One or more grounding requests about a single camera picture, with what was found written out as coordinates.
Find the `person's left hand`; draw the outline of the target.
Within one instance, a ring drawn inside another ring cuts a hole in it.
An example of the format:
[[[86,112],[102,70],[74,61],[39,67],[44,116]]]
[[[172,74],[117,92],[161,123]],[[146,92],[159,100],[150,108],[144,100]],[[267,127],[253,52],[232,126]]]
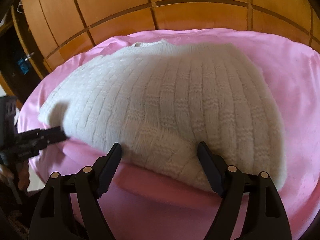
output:
[[[24,161],[16,167],[17,175],[14,175],[6,166],[1,165],[0,167],[0,178],[1,183],[9,185],[9,179],[18,178],[18,188],[21,191],[26,192],[30,185],[30,174],[29,174],[29,163]]]

